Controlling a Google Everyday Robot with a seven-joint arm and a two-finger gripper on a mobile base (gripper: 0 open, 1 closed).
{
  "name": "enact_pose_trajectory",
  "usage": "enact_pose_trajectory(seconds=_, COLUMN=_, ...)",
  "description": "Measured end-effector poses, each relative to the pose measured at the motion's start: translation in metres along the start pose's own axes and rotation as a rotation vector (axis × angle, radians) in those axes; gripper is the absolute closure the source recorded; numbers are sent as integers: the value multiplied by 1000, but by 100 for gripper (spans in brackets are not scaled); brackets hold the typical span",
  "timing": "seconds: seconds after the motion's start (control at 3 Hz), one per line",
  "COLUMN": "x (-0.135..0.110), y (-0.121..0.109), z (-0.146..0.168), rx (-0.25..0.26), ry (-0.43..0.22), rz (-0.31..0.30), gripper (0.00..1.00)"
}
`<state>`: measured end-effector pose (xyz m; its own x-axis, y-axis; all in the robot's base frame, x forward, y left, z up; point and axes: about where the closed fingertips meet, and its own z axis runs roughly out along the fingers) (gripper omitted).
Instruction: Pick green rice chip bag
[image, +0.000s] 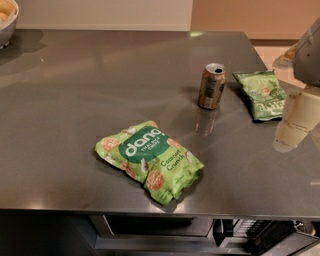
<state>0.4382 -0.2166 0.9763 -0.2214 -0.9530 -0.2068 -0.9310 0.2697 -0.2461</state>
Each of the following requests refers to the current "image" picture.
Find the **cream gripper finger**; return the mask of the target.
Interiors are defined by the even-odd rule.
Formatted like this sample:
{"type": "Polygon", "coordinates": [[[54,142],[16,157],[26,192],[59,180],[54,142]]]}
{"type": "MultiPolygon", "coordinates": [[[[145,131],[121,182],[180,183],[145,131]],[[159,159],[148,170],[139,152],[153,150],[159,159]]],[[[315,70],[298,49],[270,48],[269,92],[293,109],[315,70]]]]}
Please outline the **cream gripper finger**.
{"type": "Polygon", "coordinates": [[[306,86],[299,92],[291,92],[275,132],[274,149],[281,153],[296,149],[319,123],[320,88],[306,86]]]}

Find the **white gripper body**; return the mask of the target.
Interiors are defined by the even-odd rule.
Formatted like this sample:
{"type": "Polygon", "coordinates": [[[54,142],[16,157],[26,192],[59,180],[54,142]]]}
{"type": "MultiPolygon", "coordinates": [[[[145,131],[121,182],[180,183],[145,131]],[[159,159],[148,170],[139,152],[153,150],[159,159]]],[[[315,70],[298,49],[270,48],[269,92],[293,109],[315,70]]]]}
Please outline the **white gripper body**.
{"type": "Polygon", "coordinates": [[[320,17],[299,39],[294,57],[294,77],[312,86],[320,86],[320,17]]]}

